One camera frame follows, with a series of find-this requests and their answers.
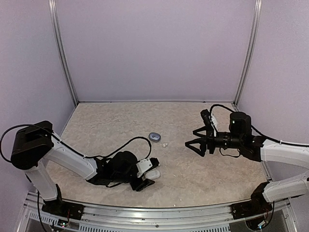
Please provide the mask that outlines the white earbud charging case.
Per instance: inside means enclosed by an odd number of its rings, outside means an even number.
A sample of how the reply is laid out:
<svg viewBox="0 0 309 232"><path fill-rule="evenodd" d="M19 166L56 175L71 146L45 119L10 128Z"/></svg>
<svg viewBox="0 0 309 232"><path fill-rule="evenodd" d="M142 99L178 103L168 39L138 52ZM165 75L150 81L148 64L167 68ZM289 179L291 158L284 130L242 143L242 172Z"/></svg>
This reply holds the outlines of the white earbud charging case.
<svg viewBox="0 0 309 232"><path fill-rule="evenodd" d="M158 170L151 170L145 174L145 177L150 180L158 179L161 173Z"/></svg>

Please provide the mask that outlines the purple earbud charging case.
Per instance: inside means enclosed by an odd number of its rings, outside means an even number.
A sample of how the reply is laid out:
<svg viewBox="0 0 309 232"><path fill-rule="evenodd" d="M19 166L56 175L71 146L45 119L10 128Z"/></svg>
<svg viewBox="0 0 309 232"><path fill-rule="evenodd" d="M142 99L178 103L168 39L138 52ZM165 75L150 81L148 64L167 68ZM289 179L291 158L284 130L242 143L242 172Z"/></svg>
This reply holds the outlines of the purple earbud charging case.
<svg viewBox="0 0 309 232"><path fill-rule="evenodd" d="M153 142L160 142L161 141L161 135L156 133L156 132L151 132L148 135L149 140L153 141Z"/></svg>

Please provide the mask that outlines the right aluminium corner post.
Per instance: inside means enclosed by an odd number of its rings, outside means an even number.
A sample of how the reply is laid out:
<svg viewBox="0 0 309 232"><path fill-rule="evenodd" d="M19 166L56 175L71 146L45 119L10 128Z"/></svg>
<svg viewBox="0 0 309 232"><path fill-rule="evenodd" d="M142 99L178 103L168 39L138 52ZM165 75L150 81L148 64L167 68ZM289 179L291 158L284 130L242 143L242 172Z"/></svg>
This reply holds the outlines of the right aluminium corner post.
<svg viewBox="0 0 309 232"><path fill-rule="evenodd" d="M256 41L257 34L258 34L258 27L259 27L259 21L260 21L261 10L262 10L262 2L263 2L262 0L255 1L254 11L253 11L253 21L252 21L252 26L251 26L250 36L249 36L249 43L247 46L245 60L244 60L244 64L243 64L242 71L241 71L240 81L239 81L236 95L233 101L233 105L235 108L237 108L240 103L241 96L243 94L244 87L245 87L245 82L246 82L248 72L250 69L250 64L251 64L251 60L252 60L253 53L254 53L255 41Z"/></svg>

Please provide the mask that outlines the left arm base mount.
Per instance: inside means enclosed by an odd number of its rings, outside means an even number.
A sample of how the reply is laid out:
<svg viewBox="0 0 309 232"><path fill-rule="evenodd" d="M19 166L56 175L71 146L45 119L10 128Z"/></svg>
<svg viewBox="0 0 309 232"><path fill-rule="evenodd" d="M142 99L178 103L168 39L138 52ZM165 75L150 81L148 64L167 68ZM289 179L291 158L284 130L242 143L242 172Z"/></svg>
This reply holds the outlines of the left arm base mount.
<svg viewBox="0 0 309 232"><path fill-rule="evenodd" d="M79 203L71 203L62 199L60 187L56 184L57 197L52 201L43 201L42 210L52 215L64 217L67 219L81 220L84 205Z"/></svg>

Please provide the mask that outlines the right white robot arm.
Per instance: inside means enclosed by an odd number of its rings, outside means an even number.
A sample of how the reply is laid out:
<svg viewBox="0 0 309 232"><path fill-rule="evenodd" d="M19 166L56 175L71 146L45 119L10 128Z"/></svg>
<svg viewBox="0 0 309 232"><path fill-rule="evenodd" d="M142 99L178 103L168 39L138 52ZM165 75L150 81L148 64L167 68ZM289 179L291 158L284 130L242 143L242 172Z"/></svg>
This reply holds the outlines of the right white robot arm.
<svg viewBox="0 0 309 232"><path fill-rule="evenodd" d="M185 146L200 156L215 149L236 149L249 160L280 162L303 168L309 167L309 147L304 144L289 144L275 141L266 136L252 134L251 117L244 112L232 112L228 132L216 132L208 110L201 112L204 126L193 131L196 139L185 142ZM266 203L298 197L309 192L309 173L290 177L281 181L261 183L251 194L247 211L256 215Z"/></svg>

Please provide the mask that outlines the aluminium front rail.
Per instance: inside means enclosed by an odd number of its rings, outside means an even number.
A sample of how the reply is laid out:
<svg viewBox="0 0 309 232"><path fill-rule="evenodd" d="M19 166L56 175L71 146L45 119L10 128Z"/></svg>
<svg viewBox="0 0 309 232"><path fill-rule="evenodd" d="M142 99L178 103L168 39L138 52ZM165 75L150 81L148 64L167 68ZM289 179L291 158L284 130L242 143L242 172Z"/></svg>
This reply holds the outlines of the aluminium front rail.
<svg viewBox="0 0 309 232"><path fill-rule="evenodd" d="M229 203L196 207L136 208L83 203L79 220L55 216L38 207L42 200L29 192L16 232L297 232L288 200L275 203L270 212L233 218Z"/></svg>

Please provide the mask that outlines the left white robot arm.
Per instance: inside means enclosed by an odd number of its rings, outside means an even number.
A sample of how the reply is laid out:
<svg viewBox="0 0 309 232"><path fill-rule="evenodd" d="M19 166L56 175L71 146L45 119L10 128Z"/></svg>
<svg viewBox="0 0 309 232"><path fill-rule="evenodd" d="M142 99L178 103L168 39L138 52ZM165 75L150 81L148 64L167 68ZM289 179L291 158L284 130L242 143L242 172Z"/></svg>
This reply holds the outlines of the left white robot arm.
<svg viewBox="0 0 309 232"><path fill-rule="evenodd" d="M53 182L42 161L52 161L79 175L86 182L114 188L130 184L133 191L141 191L152 185L146 173L159 166L157 158L137 157L121 148L107 156L86 156L65 144L53 131L49 121L31 125L18 125L11 154L14 167L23 170L45 203L57 215L67 211L67 203L61 199L59 186Z"/></svg>

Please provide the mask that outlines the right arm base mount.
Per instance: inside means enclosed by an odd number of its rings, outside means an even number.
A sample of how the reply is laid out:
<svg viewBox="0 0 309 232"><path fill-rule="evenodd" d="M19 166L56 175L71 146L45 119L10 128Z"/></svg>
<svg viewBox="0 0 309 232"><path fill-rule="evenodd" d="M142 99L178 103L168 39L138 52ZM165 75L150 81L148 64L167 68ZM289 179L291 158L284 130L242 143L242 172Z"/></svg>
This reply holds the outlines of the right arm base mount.
<svg viewBox="0 0 309 232"><path fill-rule="evenodd" d="M273 209L272 203L267 202L263 196L264 188L269 183L269 181L261 183L253 191L248 201L232 204L233 219L247 218L271 211Z"/></svg>

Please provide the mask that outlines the left aluminium corner post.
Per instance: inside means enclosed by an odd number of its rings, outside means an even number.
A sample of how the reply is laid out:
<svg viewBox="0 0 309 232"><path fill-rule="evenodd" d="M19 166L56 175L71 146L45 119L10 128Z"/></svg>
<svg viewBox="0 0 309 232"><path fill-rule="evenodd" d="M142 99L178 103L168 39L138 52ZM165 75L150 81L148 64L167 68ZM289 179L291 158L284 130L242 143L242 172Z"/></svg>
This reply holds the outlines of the left aluminium corner post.
<svg viewBox="0 0 309 232"><path fill-rule="evenodd" d="M57 5L55 0L49 0L48 1L48 6L49 6L49 12L51 16L51 23L53 26L53 31L54 31L54 36L55 36L55 41L56 41L56 47L59 55L59 60L60 64L62 67L62 71L65 77L65 81L68 86L69 94L72 99L74 107L77 107L79 104L79 100L77 97L77 93L73 84L73 80L70 74L66 54L65 54L65 49L61 37L61 29L60 29L60 24L59 24L59 19L58 19L58 13L57 13Z"/></svg>

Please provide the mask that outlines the aluminium corner post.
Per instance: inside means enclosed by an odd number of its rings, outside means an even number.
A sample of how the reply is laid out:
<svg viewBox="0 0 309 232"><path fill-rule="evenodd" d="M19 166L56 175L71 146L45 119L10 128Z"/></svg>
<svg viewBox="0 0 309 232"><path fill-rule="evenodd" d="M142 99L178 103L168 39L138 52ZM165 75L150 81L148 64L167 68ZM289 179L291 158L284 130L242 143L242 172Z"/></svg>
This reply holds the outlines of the aluminium corner post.
<svg viewBox="0 0 309 232"><path fill-rule="evenodd" d="M246 82L248 72L250 69L250 64L251 64L251 60L252 60L253 53L254 53L255 41L256 41L257 34L258 34L258 27L259 27L259 21L260 21L261 10L262 10L262 2L263 2L262 0L255 1L254 11L253 11L253 21L252 21L252 26L251 26L250 36L249 36L249 43L247 46L245 60L244 60L244 64L243 64L242 71L241 71L240 81L239 81L236 95L233 101L233 105L235 108L237 108L240 103L241 96L243 94L244 87L245 87L245 82Z"/></svg>
<svg viewBox="0 0 309 232"><path fill-rule="evenodd" d="M56 41L56 47L59 55L59 60L60 64L62 67L62 71L65 77L65 81L68 86L69 94L72 99L74 107L77 107L79 104L79 100L77 97L77 93L73 84L73 80L70 74L66 54L65 54L65 49L61 37L61 29L60 29L60 24L59 24L59 19L58 19L58 13L57 13L57 5L55 0L49 0L48 1L48 6L49 6L49 12L51 16L51 23L53 26L53 31L54 31L54 36L55 36L55 41Z"/></svg>

